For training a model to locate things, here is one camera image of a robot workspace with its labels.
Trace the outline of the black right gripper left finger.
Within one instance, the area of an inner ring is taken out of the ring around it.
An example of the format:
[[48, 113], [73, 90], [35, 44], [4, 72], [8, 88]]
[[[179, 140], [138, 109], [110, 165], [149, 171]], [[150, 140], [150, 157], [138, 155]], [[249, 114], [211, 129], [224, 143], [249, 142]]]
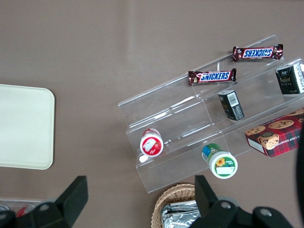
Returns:
[[71, 228], [87, 201], [87, 177], [77, 176], [55, 202], [41, 203], [20, 217], [11, 210], [1, 212], [0, 226], [2, 228]]

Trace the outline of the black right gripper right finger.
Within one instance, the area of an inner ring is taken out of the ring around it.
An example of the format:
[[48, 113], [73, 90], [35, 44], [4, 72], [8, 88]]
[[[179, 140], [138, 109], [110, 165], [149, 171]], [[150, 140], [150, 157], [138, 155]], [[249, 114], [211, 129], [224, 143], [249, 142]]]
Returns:
[[256, 207], [248, 213], [233, 202], [219, 200], [203, 175], [195, 176], [195, 201], [200, 217], [192, 228], [291, 228], [292, 224], [278, 210]]

